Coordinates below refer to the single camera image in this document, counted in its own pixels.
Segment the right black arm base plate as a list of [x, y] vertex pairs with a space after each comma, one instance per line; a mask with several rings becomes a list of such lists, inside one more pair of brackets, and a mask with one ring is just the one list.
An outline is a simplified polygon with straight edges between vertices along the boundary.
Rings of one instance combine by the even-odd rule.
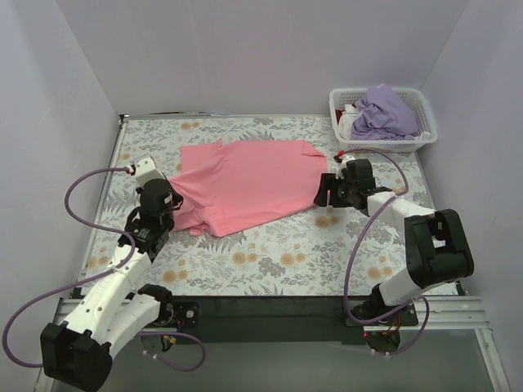
[[[344, 325], [347, 325], [349, 327], [353, 327], [358, 325], [354, 321], [354, 319], [359, 319], [361, 321], [369, 321], [372, 318], [376, 318], [376, 315], [368, 315], [364, 312], [364, 307], [362, 302], [351, 302], [351, 305], [354, 305], [354, 307], [351, 308], [351, 314], [353, 318], [350, 318], [347, 315], [347, 312], [345, 311], [345, 308], [343, 306], [340, 306], [336, 308], [333, 313], [334, 316], [337, 318], [338, 321], [343, 323]], [[416, 314], [415, 308], [413, 305], [407, 305], [402, 310], [399, 310], [398, 312], [389, 315], [387, 317], [382, 316], [378, 321], [375, 323], [367, 323], [367, 326], [374, 326], [374, 327], [397, 327], [397, 326], [417, 326], [418, 325], [418, 316]]]

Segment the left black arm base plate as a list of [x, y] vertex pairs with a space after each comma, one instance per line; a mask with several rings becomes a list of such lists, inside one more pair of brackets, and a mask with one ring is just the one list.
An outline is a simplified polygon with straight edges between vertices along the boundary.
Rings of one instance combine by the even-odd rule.
[[159, 316], [152, 322], [156, 327], [194, 328], [199, 321], [199, 303], [193, 301], [163, 302]]

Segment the pink t shirt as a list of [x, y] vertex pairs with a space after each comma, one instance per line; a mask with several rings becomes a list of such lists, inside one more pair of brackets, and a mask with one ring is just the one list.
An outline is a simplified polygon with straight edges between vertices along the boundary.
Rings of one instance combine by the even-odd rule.
[[327, 158], [305, 140], [185, 145], [170, 178], [184, 199], [176, 231], [225, 237], [313, 205]]

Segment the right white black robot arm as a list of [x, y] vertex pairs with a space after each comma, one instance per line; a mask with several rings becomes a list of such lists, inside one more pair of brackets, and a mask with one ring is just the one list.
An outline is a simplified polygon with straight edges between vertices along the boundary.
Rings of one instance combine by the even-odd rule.
[[394, 228], [404, 237], [405, 267], [376, 285], [369, 297], [352, 307], [343, 297], [343, 311], [360, 325], [371, 325], [445, 283], [469, 277], [474, 261], [459, 214], [453, 209], [435, 210], [404, 199], [387, 187], [379, 187], [367, 159], [345, 152], [335, 156], [338, 169], [324, 173], [314, 203], [318, 207], [350, 207], [369, 218], [368, 232], [375, 221]]

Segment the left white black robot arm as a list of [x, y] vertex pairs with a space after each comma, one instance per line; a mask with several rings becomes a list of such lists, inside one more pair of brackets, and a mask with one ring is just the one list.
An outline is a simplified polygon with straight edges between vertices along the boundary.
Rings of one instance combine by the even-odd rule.
[[168, 241], [173, 212], [183, 202], [165, 178], [138, 189], [140, 204], [128, 217], [105, 277], [56, 325], [49, 323], [40, 343], [44, 373], [83, 391], [98, 391], [114, 358], [147, 324], [166, 318], [171, 292], [136, 287], [138, 278]]

